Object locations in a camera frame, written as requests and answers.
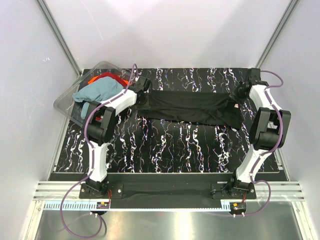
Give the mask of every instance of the white wall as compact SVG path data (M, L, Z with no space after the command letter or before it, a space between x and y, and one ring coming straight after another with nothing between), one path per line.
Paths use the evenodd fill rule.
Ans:
M289 0L46 0L80 68L252 67Z
M0 1L0 239L19 239L63 123L54 100L76 76L36 1Z
M284 79L272 90L277 103L291 111L283 152L289 173L299 181L320 237L320 1L300 1L261 69ZM263 79L277 80L263 73Z

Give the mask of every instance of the marble patterned surface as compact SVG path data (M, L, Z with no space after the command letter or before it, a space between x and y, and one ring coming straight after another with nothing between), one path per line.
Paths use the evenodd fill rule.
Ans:
M153 89L230 93L243 80L245 68L139 69ZM216 173L233 172L249 149L249 131L257 112L253 102L241 106L239 131L225 126L171 122L137 116L135 106L118 118L108 146L109 173ZM83 130L70 122L56 172L81 173L89 168L89 151ZM274 155L261 167L278 172Z

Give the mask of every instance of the light blue towel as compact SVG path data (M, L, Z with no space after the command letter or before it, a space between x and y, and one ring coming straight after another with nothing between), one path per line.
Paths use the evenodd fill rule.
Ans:
M99 78L97 81L94 81L88 86L85 86L80 91L74 93L72 97L75 102L86 102L84 103L81 111L81 118L85 119L89 107L88 102L101 102L108 100L120 93L122 89L124 89L124 87L120 83L118 83L112 77L105 76Z

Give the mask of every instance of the black pants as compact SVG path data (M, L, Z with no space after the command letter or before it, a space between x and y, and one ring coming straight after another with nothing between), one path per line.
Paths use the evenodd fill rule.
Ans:
M229 93L160 91L145 93L146 102L138 104L138 115L152 119L224 125L240 129L240 106Z

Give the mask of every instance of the reflective floor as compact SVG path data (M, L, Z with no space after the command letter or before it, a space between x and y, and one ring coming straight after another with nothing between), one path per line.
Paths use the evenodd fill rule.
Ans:
M247 212L259 209L248 203ZM90 236L100 221L84 211L64 211L69 228ZM228 213L207 212L107 212L107 226L94 239L106 240L301 240L299 227L289 203L271 202L264 212L251 217L230 217ZM77 240L66 230L58 211L44 210L36 240Z

